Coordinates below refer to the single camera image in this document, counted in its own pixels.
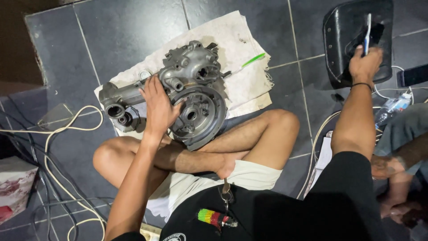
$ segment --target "man's hand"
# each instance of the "man's hand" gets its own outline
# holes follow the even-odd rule
[[[382,49],[372,47],[366,56],[361,57],[362,54],[363,46],[359,45],[349,63],[349,72],[352,75],[353,84],[367,83],[374,87],[373,77],[382,63]]]
[[[171,105],[158,75],[148,77],[144,90],[140,89],[140,93],[147,103],[146,131],[163,136],[180,115],[183,102]]]

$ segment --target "person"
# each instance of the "person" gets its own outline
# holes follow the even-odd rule
[[[382,50],[362,54],[359,46],[350,62],[353,87],[333,132],[333,158],[303,201],[270,190],[297,137],[295,115],[267,111],[188,152],[163,138],[181,104],[171,106],[157,76],[149,78],[141,91],[147,102],[141,142],[111,139],[94,154],[95,168],[119,188],[106,240],[143,241],[139,230],[146,206],[167,216],[161,241],[386,240],[369,161],[376,135],[373,76]],[[186,174],[207,170],[227,178],[230,189],[225,181]],[[206,209],[216,216],[201,218]],[[233,225],[220,226],[229,220]]]
[[[392,208],[407,200],[413,176],[428,168],[428,103],[403,110],[387,124],[371,159],[375,179],[389,179],[389,189],[379,197],[380,215],[400,223]]]

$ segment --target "smartphone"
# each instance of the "smartphone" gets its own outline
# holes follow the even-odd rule
[[[428,81],[428,64],[398,72],[397,80],[401,87],[409,87]]]

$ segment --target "white shorts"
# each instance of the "white shorts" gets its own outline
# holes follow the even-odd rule
[[[281,175],[282,170],[276,170],[257,163],[236,160],[235,169],[227,178],[231,184],[248,190],[270,190]],[[194,194],[223,184],[224,180],[195,177],[192,174],[170,172],[168,177],[150,196],[147,208],[154,216],[160,215],[168,222],[172,212],[184,200]]]

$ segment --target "tile floor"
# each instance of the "tile floor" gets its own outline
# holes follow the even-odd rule
[[[77,111],[82,106],[98,106],[93,93],[100,84],[117,73],[142,61],[162,44],[211,19],[239,10],[247,17],[254,38],[272,55],[268,71],[275,86],[270,92],[273,104],[265,110],[227,121],[230,128],[259,115],[282,108],[295,113],[300,120],[300,132],[290,160],[287,162],[274,190],[295,197],[307,174],[313,137],[327,116],[340,110],[342,104],[333,95],[343,97],[349,89],[334,90],[325,68],[322,39],[322,19],[327,11],[346,0],[88,0],[65,5],[26,17],[31,38],[40,57],[47,86],[37,90],[0,97],[1,108],[18,118],[27,128],[34,127],[46,112],[59,103]],[[428,3],[418,0],[394,0],[393,64],[410,68],[428,63]],[[397,88],[395,75],[380,84],[379,89]],[[428,97],[428,91],[414,91],[416,102]],[[397,94],[394,90],[383,92]],[[374,98],[375,105],[384,99]],[[75,126],[92,127],[99,116],[86,110]],[[20,127],[0,117],[8,128]],[[94,150],[115,136],[113,126],[104,120],[92,132],[67,130],[58,135],[51,153],[58,159],[71,179],[89,196],[114,197],[117,189],[105,181],[92,166]],[[39,144],[46,136],[34,135]],[[45,200],[39,185],[26,211],[0,226],[0,240],[36,240],[29,225],[32,211]],[[108,215],[109,208],[94,203]],[[92,217],[80,206],[70,205],[77,221]],[[66,240],[71,221],[64,210],[54,208],[56,217],[52,240]],[[47,223],[43,210],[35,215],[36,230],[46,239]],[[162,227],[163,220],[146,215],[149,224]],[[408,239],[408,232],[390,220],[385,220],[393,240]],[[99,225],[90,222],[79,228],[80,240],[100,240]]]

